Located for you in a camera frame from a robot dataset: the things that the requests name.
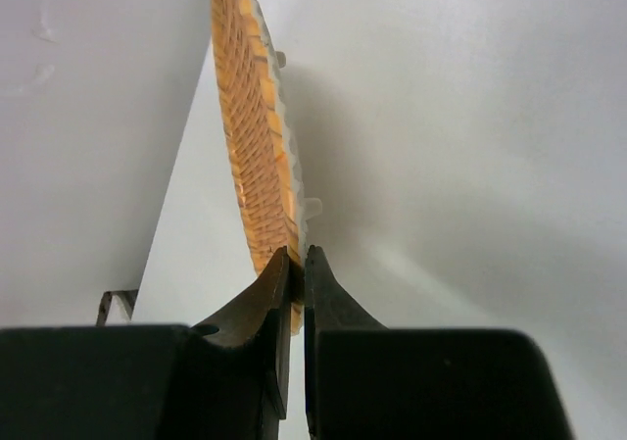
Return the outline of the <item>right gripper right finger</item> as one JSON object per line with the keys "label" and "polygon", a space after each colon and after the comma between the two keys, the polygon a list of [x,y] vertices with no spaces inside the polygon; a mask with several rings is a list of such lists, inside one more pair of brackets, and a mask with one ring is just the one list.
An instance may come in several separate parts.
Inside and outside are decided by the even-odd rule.
{"label": "right gripper right finger", "polygon": [[569,439],[549,364],[500,328],[392,329],[305,264],[306,415],[313,439]]}

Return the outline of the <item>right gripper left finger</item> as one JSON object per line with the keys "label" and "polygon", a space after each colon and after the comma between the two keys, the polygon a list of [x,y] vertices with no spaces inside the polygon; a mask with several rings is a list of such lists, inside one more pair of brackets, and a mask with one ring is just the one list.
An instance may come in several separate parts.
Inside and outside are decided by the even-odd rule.
{"label": "right gripper left finger", "polygon": [[274,439],[287,410],[290,260],[194,326],[5,329],[5,439]]}

